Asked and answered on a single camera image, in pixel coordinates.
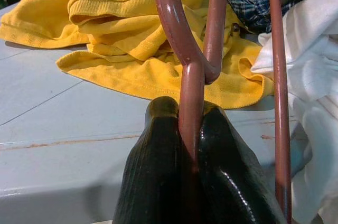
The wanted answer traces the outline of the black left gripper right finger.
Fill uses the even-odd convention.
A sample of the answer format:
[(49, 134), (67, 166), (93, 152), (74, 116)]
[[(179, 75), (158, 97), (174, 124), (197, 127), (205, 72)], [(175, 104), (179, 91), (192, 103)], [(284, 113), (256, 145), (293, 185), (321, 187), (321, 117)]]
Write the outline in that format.
[(199, 175), (210, 223), (286, 223), (258, 159), (225, 112), (204, 104)]

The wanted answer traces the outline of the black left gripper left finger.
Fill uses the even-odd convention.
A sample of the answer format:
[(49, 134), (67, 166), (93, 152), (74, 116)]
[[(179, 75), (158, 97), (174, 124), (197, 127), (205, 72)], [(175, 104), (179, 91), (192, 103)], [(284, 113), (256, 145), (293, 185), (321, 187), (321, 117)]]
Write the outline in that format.
[(195, 141), (168, 96), (152, 100), (126, 161), (114, 223), (195, 223)]

